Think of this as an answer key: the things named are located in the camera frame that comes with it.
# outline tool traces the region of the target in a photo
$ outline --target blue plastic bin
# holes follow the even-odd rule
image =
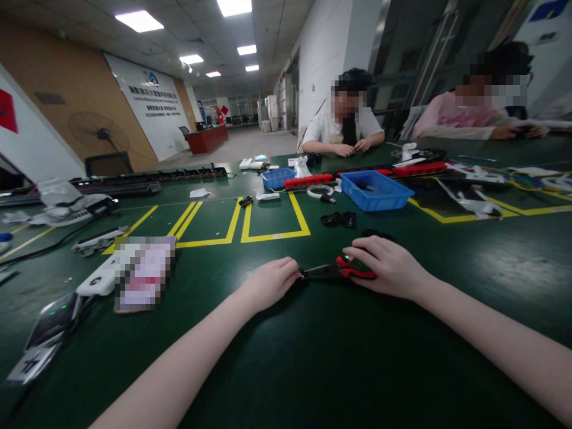
[[[368,184],[374,190],[367,191],[358,188],[356,183],[359,181]],[[341,189],[362,212],[366,213],[402,209],[409,197],[415,195],[411,189],[376,171],[343,173]]]
[[[283,188],[284,181],[294,179],[296,177],[296,173],[294,173],[294,170],[280,169],[262,173],[261,176],[264,187],[272,191]]]

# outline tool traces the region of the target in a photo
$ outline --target pliers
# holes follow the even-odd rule
[[[351,256],[338,256],[335,259],[335,263],[320,265],[315,268],[310,268],[308,270],[300,270],[302,274],[302,279],[308,279],[310,276],[329,274],[333,272],[338,272],[342,277],[360,277],[365,279],[375,279],[377,274],[371,271],[360,271],[356,268],[350,268],[350,265],[354,261]]]

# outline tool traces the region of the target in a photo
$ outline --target wooden wall panel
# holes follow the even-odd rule
[[[124,136],[111,138],[129,153],[135,171],[157,163],[101,51],[0,17],[0,63],[81,160],[113,152],[107,141],[94,136],[97,127],[108,125],[123,131]],[[60,94],[66,104],[43,104],[36,92]],[[75,114],[86,125],[79,139],[68,127]]]
[[[189,121],[189,125],[191,126],[191,130],[193,132],[197,131],[197,126],[195,122],[195,113],[192,111],[191,100],[189,100],[189,94],[185,88],[185,82],[179,77],[174,77],[173,81],[175,82],[175,88],[177,88],[177,92],[179,93],[179,98],[181,99],[181,104],[183,105],[183,110],[185,111],[186,119]]]

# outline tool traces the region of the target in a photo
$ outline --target ceiling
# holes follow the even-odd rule
[[[216,0],[1,0],[0,14],[181,77],[197,98],[209,99],[273,91],[312,4],[252,0],[252,13],[223,18]],[[137,33],[114,17],[143,9],[164,29]],[[238,46],[253,44],[256,54],[238,55]],[[189,74],[179,57],[191,54],[204,62]],[[260,70],[247,73],[254,64]],[[222,76],[205,76],[213,71]]]

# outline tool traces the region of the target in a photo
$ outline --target hand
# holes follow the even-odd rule
[[[299,277],[298,263],[285,257],[259,266],[235,293],[258,313],[280,301]]]
[[[520,130],[514,127],[497,127],[493,130],[489,140],[512,140],[519,132]]]
[[[533,128],[526,134],[526,138],[546,137],[546,134],[544,133],[544,130],[540,125],[534,125],[534,124],[530,125],[532,125]]]
[[[356,151],[361,150],[361,152],[365,152],[371,148],[371,142],[368,139],[361,139],[357,144],[354,146]]]
[[[366,264],[377,274],[377,279],[352,277],[352,281],[372,291],[413,301],[420,299],[425,290],[439,282],[400,245],[375,235],[358,238],[346,247],[344,253]]]
[[[348,156],[355,155],[356,150],[350,145],[334,144],[334,153],[342,158],[347,158]]]

